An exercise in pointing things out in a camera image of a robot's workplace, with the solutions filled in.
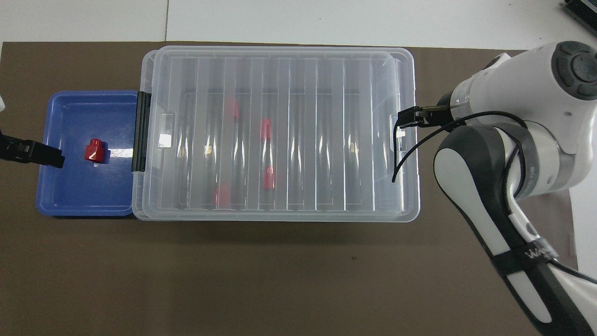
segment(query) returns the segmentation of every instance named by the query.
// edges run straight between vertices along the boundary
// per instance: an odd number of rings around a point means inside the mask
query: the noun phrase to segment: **white robotic arm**
[[[401,112],[395,126],[451,130],[436,180],[545,335],[597,334],[597,282],[560,264],[516,201],[569,188],[589,171],[596,57],[571,41],[501,54],[438,106]]]

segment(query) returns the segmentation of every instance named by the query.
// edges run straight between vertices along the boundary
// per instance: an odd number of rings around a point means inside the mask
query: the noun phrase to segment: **white floor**
[[[573,39],[597,46],[597,38],[568,17],[561,4],[563,0],[0,0],[0,50],[2,41],[529,49]],[[594,277],[596,187],[597,167],[593,167],[590,176],[571,189],[578,266]]]

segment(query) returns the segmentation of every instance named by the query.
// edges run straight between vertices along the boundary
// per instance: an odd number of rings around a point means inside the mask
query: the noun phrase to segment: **clear plastic container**
[[[414,105],[401,48],[181,47],[143,59],[152,94],[144,220],[408,222],[417,158],[395,184],[392,126]],[[400,131],[400,154],[416,142]]]

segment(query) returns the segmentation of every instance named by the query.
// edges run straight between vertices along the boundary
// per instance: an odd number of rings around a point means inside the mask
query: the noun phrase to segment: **brown table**
[[[2,131],[41,140],[57,91],[137,90],[142,57],[165,44],[5,43]],[[419,105],[498,53],[409,49]],[[537,334],[433,178],[443,137],[419,151],[421,214],[407,224],[51,218],[35,209],[38,167],[0,161],[0,333]],[[567,191],[524,208],[575,267]]]

